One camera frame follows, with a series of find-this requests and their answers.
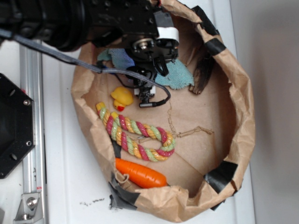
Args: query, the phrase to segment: brown paper bag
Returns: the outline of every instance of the brown paper bag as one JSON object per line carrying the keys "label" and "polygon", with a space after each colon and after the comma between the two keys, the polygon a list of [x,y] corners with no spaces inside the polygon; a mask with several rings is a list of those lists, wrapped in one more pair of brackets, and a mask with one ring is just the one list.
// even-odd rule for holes
{"label": "brown paper bag", "polygon": [[[114,76],[77,67],[71,92],[82,132],[117,206],[128,204],[132,209],[182,222],[218,205],[240,189],[255,143],[253,94],[246,72],[225,48],[217,31],[209,26],[202,11],[196,13],[175,0],[163,0],[162,6],[173,15],[180,35],[179,59],[189,71],[196,71],[206,51],[216,61],[200,95],[188,88],[170,90],[172,97],[163,106],[141,109],[135,99],[121,113],[160,126],[175,136],[176,152],[167,161],[142,161],[125,151],[121,153],[125,160],[163,173],[169,186],[141,189],[115,169],[114,149],[95,109],[98,102],[105,102],[114,111],[110,93],[121,85]],[[79,58],[95,64],[102,50],[87,44]],[[157,90],[155,101],[163,98],[164,93]],[[159,148],[147,139],[140,143]]]}

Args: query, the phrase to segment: plastic carrot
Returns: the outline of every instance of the plastic carrot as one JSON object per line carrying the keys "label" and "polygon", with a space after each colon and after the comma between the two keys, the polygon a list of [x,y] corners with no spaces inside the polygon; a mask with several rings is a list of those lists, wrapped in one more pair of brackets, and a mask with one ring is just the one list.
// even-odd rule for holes
{"label": "plastic carrot", "polygon": [[115,159],[116,168],[124,175],[129,175],[129,180],[142,188],[157,188],[168,186],[166,177],[148,167],[122,160]]}

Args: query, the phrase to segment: multicolored rope toy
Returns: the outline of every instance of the multicolored rope toy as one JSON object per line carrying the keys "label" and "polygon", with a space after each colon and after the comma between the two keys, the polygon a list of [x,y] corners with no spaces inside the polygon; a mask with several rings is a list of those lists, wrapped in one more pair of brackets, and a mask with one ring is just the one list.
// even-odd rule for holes
{"label": "multicolored rope toy", "polygon": [[[121,146],[138,159],[146,161],[165,161],[174,153],[175,140],[172,134],[160,127],[149,126],[138,121],[130,120],[116,112],[110,113],[104,103],[96,105],[98,115],[103,121],[108,134]],[[136,133],[162,142],[160,149],[146,148],[137,144],[125,132]]]}

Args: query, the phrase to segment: teal cloth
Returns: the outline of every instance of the teal cloth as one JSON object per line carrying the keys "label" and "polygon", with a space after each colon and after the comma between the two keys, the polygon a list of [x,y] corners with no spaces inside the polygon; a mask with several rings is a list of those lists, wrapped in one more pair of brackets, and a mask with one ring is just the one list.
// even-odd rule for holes
{"label": "teal cloth", "polygon": [[[126,69],[135,65],[124,49],[106,49],[99,54],[98,60],[112,60],[113,65],[118,69]],[[158,73],[155,80],[157,83],[169,86],[174,90],[194,85],[193,75],[180,60],[176,59],[175,63],[169,62],[166,66],[169,74],[163,77]]]}

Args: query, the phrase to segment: yellow rubber duck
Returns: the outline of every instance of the yellow rubber duck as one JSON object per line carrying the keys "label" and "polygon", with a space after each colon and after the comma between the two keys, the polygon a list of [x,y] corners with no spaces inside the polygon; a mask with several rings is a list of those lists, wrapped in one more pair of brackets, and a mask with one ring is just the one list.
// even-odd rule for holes
{"label": "yellow rubber duck", "polygon": [[132,93],[123,86],[117,87],[112,93],[113,106],[118,111],[123,111],[126,106],[133,103]]}

